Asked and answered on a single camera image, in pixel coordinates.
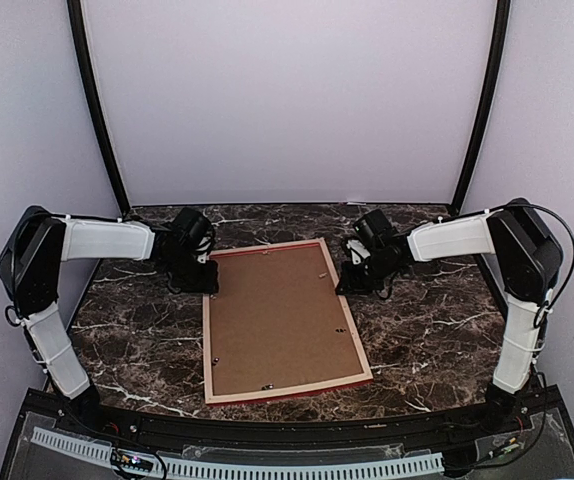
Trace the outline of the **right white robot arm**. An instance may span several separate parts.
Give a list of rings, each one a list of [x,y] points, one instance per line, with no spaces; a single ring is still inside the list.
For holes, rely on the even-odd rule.
[[[543,328],[569,280],[559,276],[562,246],[542,217],[549,209],[516,198],[504,205],[397,230],[380,209],[363,215],[344,239],[348,258],[339,295],[390,298],[393,279],[416,263],[493,255],[507,301],[506,326],[490,388],[514,395],[527,383],[544,339]]]

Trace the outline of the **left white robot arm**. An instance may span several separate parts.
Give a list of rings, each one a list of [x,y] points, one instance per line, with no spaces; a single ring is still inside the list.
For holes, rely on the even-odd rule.
[[[75,352],[60,309],[63,264],[74,260],[150,262],[172,293],[211,295],[219,290],[210,254],[216,229],[200,211],[184,207],[170,222],[57,214],[32,205],[0,253],[0,280],[9,298],[8,322],[23,329],[33,355],[69,400],[68,417],[87,436],[108,427],[107,412],[83,397],[94,387]]]

